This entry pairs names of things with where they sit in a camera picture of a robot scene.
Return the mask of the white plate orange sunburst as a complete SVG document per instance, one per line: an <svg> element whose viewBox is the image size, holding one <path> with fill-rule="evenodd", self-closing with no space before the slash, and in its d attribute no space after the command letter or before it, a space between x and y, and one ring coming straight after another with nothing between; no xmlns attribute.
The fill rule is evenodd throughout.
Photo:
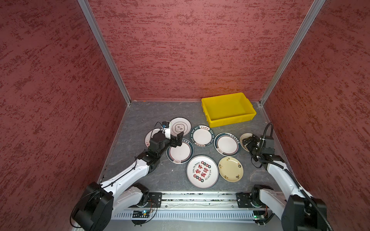
<svg viewBox="0 0 370 231"><path fill-rule="evenodd" d="M150 140L151 140L151 138L153 138L153 135L160 132L160 131L161 131L161 129L156 128L156 129L153 129L152 131L147 133L147 135L145 136L145 139L144 139L144 142L145 142L145 145L146 145L147 148L150 146Z"/></svg>

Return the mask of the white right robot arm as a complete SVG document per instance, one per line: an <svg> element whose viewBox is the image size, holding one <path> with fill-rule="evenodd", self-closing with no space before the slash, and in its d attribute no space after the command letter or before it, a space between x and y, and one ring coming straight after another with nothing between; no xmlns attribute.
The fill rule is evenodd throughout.
<svg viewBox="0 0 370 231"><path fill-rule="evenodd" d="M285 231L331 231L325 203L314 198L288 170L284 160L275 154L271 136L252 135L243 139L242 146L276 181L283 195L265 185L255 185L251 204L267 206L281 221Z"/></svg>

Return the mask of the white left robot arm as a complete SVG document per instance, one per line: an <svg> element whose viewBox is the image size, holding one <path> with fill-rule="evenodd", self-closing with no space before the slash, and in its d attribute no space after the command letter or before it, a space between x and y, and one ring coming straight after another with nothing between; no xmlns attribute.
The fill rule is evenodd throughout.
<svg viewBox="0 0 370 231"><path fill-rule="evenodd" d="M181 146L183 132L171 135L168 129L159 131L150 139L149 148L137 156L121 173L102 183L89 184L73 208L69 221L76 229L85 231L104 230L111 218L131 206L143 208L155 201L149 198L149 189L138 182L153 172L160 163L161 155L169 147Z"/></svg>

